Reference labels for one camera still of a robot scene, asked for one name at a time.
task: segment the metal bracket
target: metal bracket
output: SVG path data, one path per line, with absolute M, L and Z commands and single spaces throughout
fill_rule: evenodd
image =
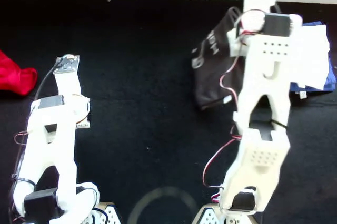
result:
M 79 63 L 80 56 L 68 55 L 54 70 L 54 74 L 77 72 Z
M 213 208 L 205 208 L 197 224 L 220 224 Z
M 109 224 L 122 224 L 114 206 L 112 206 L 112 205 L 107 206 L 105 208 L 104 212 L 108 216 L 107 223 L 109 223 Z M 89 214 L 89 216 L 82 222 L 82 224 L 92 224 L 92 223 L 94 223 L 93 216 L 95 218 L 95 224 L 105 224 L 105 216 L 101 213 L 98 213 L 97 211 L 92 211 Z

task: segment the perforated plate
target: perforated plate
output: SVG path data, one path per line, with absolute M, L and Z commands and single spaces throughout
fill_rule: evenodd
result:
M 220 224 L 212 208 L 205 208 L 198 224 Z
M 54 74 L 77 72 L 80 56 L 68 55 L 62 63 L 54 70 Z

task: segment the black wire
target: black wire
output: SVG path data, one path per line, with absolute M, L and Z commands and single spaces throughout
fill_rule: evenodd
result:
M 50 74 L 62 63 L 62 61 L 67 57 L 67 55 L 64 55 L 60 60 L 57 60 L 54 64 L 54 66 L 48 71 L 48 73 L 46 74 L 46 76 L 44 76 L 44 78 L 42 79 L 37 91 L 36 91 L 36 94 L 34 96 L 34 100 L 33 101 L 36 101 L 38 100 L 39 96 L 40 96 L 40 92 L 42 90 L 42 87 L 44 86 L 44 83 L 46 82 L 46 80 L 48 79 L 48 77 L 50 76 Z
M 107 222 L 108 222 L 108 220 L 109 220 L 109 216 L 106 214 L 106 212 L 103 211 L 102 209 L 96 208 L 96 207 L 94 207 L 93 210 L 94 210 L 94 211 L 97 211 L 97 212 L 100 212 L 101 214 L 105 215 L 105 224 L 107 224 Z
M 67 57 L 67 55 L 64 55 L 61 60 L 58 60 L 56 61 L 56 63 L 54 64 L 54 66 L 48 71 L 48 73 L 45 75 L 45 77 L 42 79 L 37 91 L 36 91 L 36 94 L 34 96 L 34 100 L 38 100 L 38 97 L 40 95 L 40 92 L 42 90 L 42 87 L 44 86 L 44 83 L 46 82 L 46 80 L 48 79 L 49 75 L 60 65 L 60 63 Z M 27 121 L 26 121 L 26 131 L 27 131 L 27 128 L 28 128 L 28 121 L 29 121 L 29 118 L 33 112 L 33 110 L 35 109 L 32 108 L 28 118 L 27 118 Z M 15 166 L 14 166 L 14 173 L 12 175 L 12 177 L 14 178 L 14 181 L 12 183 L 12 186 L 11 186 L 11 189 L 9 190 L 9 206 L 8 206 L 8 216 L 9 216 L 9 222 L 10 224 L 13 223 L 13 220 L 12 220 L 12 217 L 13 217 L 13 209 L 12 209 L 12 205 L 14 203 L 14 199 L 13 199 L 13 194 L 14 194 L 14 190 L 15 190 L 15 187 L 17 185 L 17 176 L 19 175 L 20 173 L 20 170 L 21 170 L 21 165 L 22 165 L 22 161 L 24 159 L 24 156 L 25 156 L 25 148 L 24 148 L 24 145 L 20 145 L 19 147 L 19 150 L 18 150 L 18 153 L 17 153 L 17 156 L 16 156 L 16 161 L 15 161 Z
M 96 204 L 97 204 L 97 201 L 98 201 L 98 193 L 97 193 L 97 191 L 96 191 L 94 188 L 91 188 L 91 187 L 86 187 L 86 188 L 83 189 L 83 191 L 85 191 L 85 190 L 93 190 L 93 191 L 95 192 L 95 194 L 96 194 L 96 199 L 95 199 L 95 204 L 94 204 L 94 206 L 93 206 L 93 208 L 95 208 L 95 206 L 96 206 Z
M 28 115 L 28 118 L 26 120 L 26 130 L 28 128 L 28 121 L 29 121 L 29 118 L 30 116 L 32 115 L 32 112 L 34 111 L 35 107 L 32 108 L 31 112 L 29 113 Z M 15 161 L 15 166 L 14 166 L 14 173 L 13 175 L 19 175 L 20 173 L 20 170 L 21 170 L 21 165 L 22 165 L 22 161 L 24 159 L 24 156 L 25 156 L 25 145 L 20 145 L 19 146 L 19 150 L 18 150 L 18 153 L 17 153 L 17 156 L 16 156 L 16 161 Z M 13 217 L 13 209 L 12 209 L 12 205 L 14 203 L 14 199 L 13 199 L 13 194 L 14 194 L 14 190 L 15 190 L 15 187 L 16 187 L 16 184 L 17 184 L 17 179 L 14 179 L 13 183 L 12 183 L 12 186 L 11 186 L 11 189 L 9 191 L 9 206 L 8 206 L 8 216 L 9 216 L 9 222 L 10 224 L 13 223 L 12 221 L 12 217 Z

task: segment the red wire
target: red wire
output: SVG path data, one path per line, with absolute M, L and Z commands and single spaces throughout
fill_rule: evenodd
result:
M 213 157 L 211 157 L 211 159 L 206 163 L 205 165 L 205 168 L 204 168 L 204 171 L 202 172 L 202 183 L 204 184 L 204 186 L 206 187 L 218 187 L 218 186 L 208 186 L 205 182 L 205 175 L 206 175 L 206 172 L 210 166 L 210 164 L 213 162 L 213 160 L 218 156 L 218 154 L 224 149 L 226 148 L 229 144 L 231 144 L 233 141 L 235 141 L 237 139 L 233 138 L 231 140 L 229 140 L 224 146 L 222 146 L 214 155 Z

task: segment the black fabric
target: black fabric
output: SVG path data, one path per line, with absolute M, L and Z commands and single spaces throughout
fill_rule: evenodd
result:
M 215 190 L 203 187 L 208 159 L 230 139 L 232 108 L 194 106 L 191 50 L 240 1 L 224 0 L 0 0 L 0 49 L 22 68 L 34 67 L 39 82 L 66 53 L 81 56 L 82 93 L 91 98 L 91 129 L 76 135 L 78 182 L 97 184 L 101 201 L 116 203 L 124 220 L 147 192 L 178 187 L 198 207 Z M 336 63 L 336 6 L 280 3 L 304 22 L 328 24 Z M 57 94 L 53 78 L 42 97 Z M 0 92 L 0 222 L 7 223 L 7 195 L 18 146 L 34 92 Z M 292 99 L 290 152 L 264 224 L 332 223 L 337 217 L 337 93 Z M 270 119 L 262 101 L 257 119 Z M 230 145 L 210 166 L 217 185 L 237 151 Z M 47 181 L 50 187 L 55 181 Z M 176 198 L 151 203 L 139 223 L 190 223 Z
M 227 32 L 234 28 L 231 12 L 226 12 L 217 26 L 192 50 L 194 71 L 194 93 L 198 107 L 205 109 L 223 104 L 223 99 L 232 93 L 219 85 L 222 75 L 233 65 L 235 58 L 230 57 Z M 222 84 L 237 93 L 241 91 L 245 58 L 240 57 L 235 68 L 225 74 Z

